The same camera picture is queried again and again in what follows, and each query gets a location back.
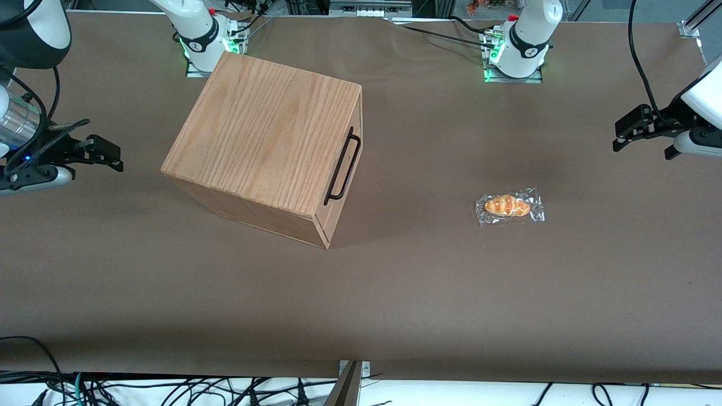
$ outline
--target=packaged bread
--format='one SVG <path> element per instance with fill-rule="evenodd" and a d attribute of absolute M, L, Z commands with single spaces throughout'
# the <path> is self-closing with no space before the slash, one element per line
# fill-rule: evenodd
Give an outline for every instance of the packaged bread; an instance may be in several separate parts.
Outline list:
<path fill-rule="evenodd" d="M 476 203 L 479 224 L 504 223 L 512 219 L 544 221 L 544 206 L 536 188 L 516 193 L 488 194 Z"/>

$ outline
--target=drawer handle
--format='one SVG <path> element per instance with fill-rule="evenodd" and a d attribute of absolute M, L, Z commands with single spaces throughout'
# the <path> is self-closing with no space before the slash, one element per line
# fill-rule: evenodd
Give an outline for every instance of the drawer handle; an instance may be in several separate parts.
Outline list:
<path fill-rule="evenodd" d="M 334 185 L 336 184 L 336 178 L 339 176 L 339 171 L 341 170 L 341 165 L 344 163 L 344 157 L 346 156 L 346 150 L 349 149 L 349 142 L 351 140 L 356 141 L 356 150 L 354 151 L 354 156 L 351 158 L 351 165 L 349 165 L 349 172 L 346 174 L 346 180 L 344 181 L 344 187 L 341 188 L 341 191 L 339 194 L 332 194 L 331 192 L 334 190 Z M 331 184 L 329 185 L 329 191 L 326 193 L 326 198 L 323 200 L 323 205 L 326 206 L 329 203 L 330 199 L 333 200 L 340 200 L 344 197 L 344 194 L 346 193 L 346 188 L 349 186 L 349 181 L 351 180 L 351 172 L 354 170 L 354 164 L 356 163 L 356 158 L 359 155 L 359 150 L 361 149 L 361 139 L 354 135 L 354 128 L 351 127 L 349 129 L 349 136 L 346 138 L 346 142 L 344 143 L 344 148 L 341 150 L 341 157 L 339 157 L 339 163 L 336 165 L 336 170 L 334 171 L 334 176 L 331 178 Z"/>

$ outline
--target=table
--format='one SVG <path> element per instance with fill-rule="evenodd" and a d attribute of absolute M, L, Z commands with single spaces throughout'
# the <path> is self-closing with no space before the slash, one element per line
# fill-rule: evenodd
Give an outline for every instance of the table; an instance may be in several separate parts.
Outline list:
<path fill-rule="evenodd" d="M 363 86 L 364 155 L 325 251 L 160 175 L 204 84 L 166 17 L 70 20 L 56 118 L 90 118 L 76 137 L 119 144 L 126 172 L 0 202 L 0 334 L 39 337 L 63 369 L 333 376 L 362 358 L 387 378 L 719 379 L 722 166 L 666 162 L 669 140 L 612 152 L 646 101 L 626 25 L 562 23 L 544 83 L 504 85 L 483 82 L 477 48 L 384 20 L 271 21 L 250 55 Z M 703 69 L 673 25 L 635 38 L 661 105 Z M 51 100 L 50 72 L 20 73 Z M 479 227 L 475 199 L 527 186 L 545 223 Z M 30 368 L 50 365 L 0 353 Z"/>

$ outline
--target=wooden box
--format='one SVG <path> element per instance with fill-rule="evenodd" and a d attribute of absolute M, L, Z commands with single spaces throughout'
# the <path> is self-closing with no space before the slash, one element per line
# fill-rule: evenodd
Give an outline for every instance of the wooden box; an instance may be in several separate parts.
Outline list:
<path fill-rule="evenodd" d="M 219 216 L 328 248 L 361 117 L 355 83 L 224 53 L 161 171 Z"/>

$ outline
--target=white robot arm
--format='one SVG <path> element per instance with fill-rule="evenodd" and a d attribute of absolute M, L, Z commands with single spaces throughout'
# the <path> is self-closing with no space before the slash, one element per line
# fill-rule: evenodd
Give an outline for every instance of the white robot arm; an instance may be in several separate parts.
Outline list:
<path fill-rule="evenodd" d="M 247 37 L 247 25 L 211 14 L 202 0 L 149 0 L 170 18 L 188 59 L 199 70 L 212 72 L 224 51 Z"/>
<path fill-rule="evenodd" d="M 190 62 L 211 72 L 223 51 L 245 46 L 248 24 L 212 15 L 202 0 L 150 0 L 173 22 Z M 0 66 L 56 68 L 71 45 L 60 0 L 1 0 Z M 37 97 L 21 98 L 0 87 L 0 196 L 62 186 L 75 178 L 68 164 L 99 163 L 123 171 L 121 149 L 98 135 L 85 141 L 69 136 L 75 126 L 58 126 Z"/>
<path fill-rule="evenodd" d="M 664 150 L 671 160 L 679 154 L 722 157 L 722 56 L 698 79 L 681 91 L 657 116 L 647 104 L 639 105 L 615 124 L 619 152 L 631 141 L 656 137 L 674 138 Z"/>
<path fill-rule="evenodd" d="M 533 74 L 544 63 L 549 39 L 563 14 L 559 0 L 527 0 L 518 20 L 495 27 L 501 32 L 503 43 L 489 62 L 509 77 Z"/>

